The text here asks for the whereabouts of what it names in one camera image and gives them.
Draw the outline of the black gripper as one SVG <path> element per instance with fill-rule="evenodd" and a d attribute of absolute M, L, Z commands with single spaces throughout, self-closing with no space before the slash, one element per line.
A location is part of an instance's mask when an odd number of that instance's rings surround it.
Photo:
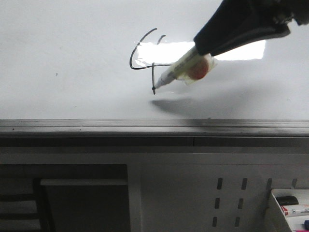
<path fill-rule="evenodd" d="M 224 0 L 195 36 L 200 55 L 217 56 L 240 46 L 290 34 L 294 20 L 309 24 L 309 0 Z"/>

